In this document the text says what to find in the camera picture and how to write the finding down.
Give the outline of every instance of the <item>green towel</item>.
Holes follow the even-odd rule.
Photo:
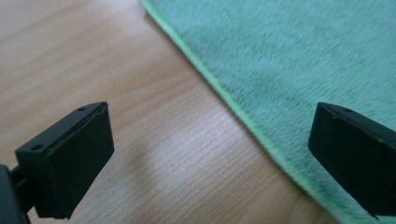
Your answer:
[[[340,222],[378,223],[307,141],[319,101],[396,130],[396,1],[141,3],[294,181]]]

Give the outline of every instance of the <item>wooden surface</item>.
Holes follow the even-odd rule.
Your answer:
[[[131,1],[1,1],[0,163],[108,101],[116,152],[69,221],[334,223]]]

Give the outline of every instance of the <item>wooden table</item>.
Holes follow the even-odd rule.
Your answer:
[[[0,163],[108,101],[113,157],[69,221],[334,223],[132,1],[1,1]]]

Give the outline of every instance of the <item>microfiber cloth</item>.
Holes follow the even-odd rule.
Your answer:
[[[396,130],[396,1],[140,0],[280,167],[342,223],[371,217],[311,155],[318,102]]]

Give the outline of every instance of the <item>small hole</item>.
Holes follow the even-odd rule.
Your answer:
[[[35,146],[32,147],[32,150],[39,150],[40,148],[42,148],[44,145],[43,144],[37,144]]]

